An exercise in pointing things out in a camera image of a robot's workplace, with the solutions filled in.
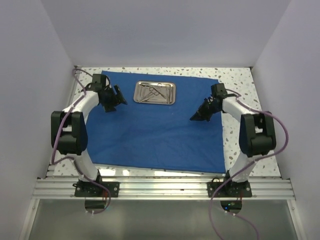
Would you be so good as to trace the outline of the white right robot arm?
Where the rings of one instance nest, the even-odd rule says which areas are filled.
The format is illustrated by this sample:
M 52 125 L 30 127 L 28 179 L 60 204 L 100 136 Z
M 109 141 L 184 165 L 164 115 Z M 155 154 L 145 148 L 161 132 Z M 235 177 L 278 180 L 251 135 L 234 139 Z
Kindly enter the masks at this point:
M 226 89 L 223 83 L 211 86 L 211 95 L 205 98 L 191 121 L 210 121 L 212 115 L 225 113 L 239 122 L 238 145 L 240 154 L 234 165 L 227 171 L 229 180 L 223 183 L 223 192 L 235 196 L 240 183 L 249 179 L 257 161 L 267 156 L 276 147 L 274 120 L 269 112 L 259 111 L 240 102 L 240 94 Z

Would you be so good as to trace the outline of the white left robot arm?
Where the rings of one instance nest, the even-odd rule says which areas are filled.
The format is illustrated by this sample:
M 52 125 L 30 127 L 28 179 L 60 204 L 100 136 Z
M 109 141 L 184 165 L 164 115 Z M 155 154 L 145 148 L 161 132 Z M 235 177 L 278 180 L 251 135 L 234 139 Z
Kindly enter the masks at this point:
M 88 133 L 85 119 L 98 105 L 105 112 L 116 111 L 116 106 L 127 102 L 118 85 L 112 85 L 105 74 L 93 74 L 91 82 L 83 86 L 81 95 L 61 111 L 53 111 L 50 117 L 52 155 L 51 164 L 70 160 L 78 179 L 88 182 L 86 190 L 92 196 L 103 193 L 104 184 L 99 181 L 99 170 L 89 157 Z

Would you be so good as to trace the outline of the blue surgical drape cloth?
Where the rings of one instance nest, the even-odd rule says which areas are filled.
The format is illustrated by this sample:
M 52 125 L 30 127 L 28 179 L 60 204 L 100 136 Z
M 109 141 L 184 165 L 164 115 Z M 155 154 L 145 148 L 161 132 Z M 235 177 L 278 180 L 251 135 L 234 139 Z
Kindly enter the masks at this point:
M 220 113 L 210 121 L 192 121 L 216 79 L 150 75 L 108 71 L 127 104 L 113 112 L 100 105 L 86 122 L 88 154 L 95 164 L 172 171 L 212 172 L 225 169 L 223 126 Z M 141 104 L 134 101 L 139 81 L 171 82 L 176 86 L 172 105 Z

